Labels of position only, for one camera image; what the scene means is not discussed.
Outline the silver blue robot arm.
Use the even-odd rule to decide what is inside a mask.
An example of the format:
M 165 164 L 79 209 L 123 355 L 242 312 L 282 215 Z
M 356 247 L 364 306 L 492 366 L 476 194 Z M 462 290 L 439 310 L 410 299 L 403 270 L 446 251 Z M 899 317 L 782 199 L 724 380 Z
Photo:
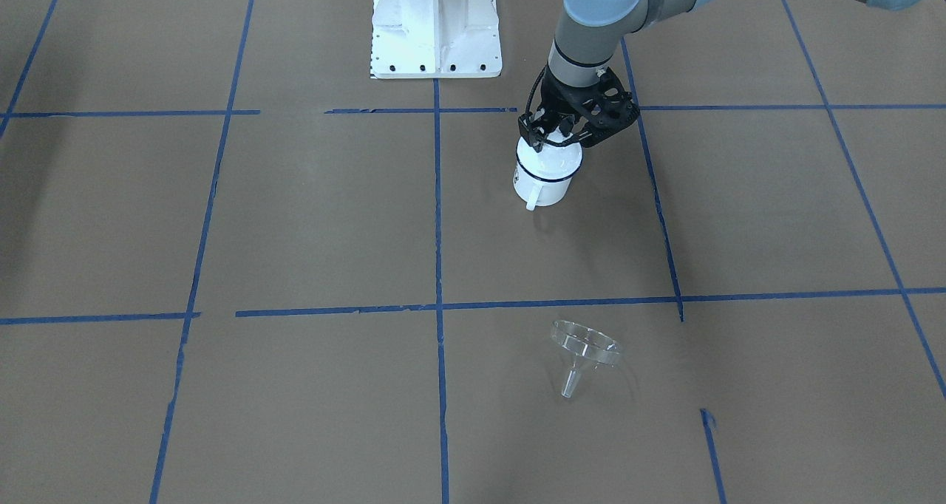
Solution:
M 609 67 L 622 37 L 712 0 L 563 0 L 546 66 L 531 87 L 540 97 L 518 118 L 520 139 L 534 151 L 594 146 L 639 119 L 631 91 Z

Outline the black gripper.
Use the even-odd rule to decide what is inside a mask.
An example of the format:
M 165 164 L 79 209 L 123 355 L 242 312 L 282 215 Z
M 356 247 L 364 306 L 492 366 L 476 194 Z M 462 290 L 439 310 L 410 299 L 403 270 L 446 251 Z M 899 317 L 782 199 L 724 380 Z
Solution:
M 561 140 L 557 145 L 580 143 L 580 137 L 574 134 L 575 127 L 581 121 L 588 123 L 592 111 L 592 86 L 574 86 L 560 80 L 553 73 L 553 67 L 543 67 L 538 77 L 540 104 L 538 114 L 521 114 L 517 118 L 518 133 L 521 140 L 540 153 L 546 143 L 548 132 L 557 130 Z

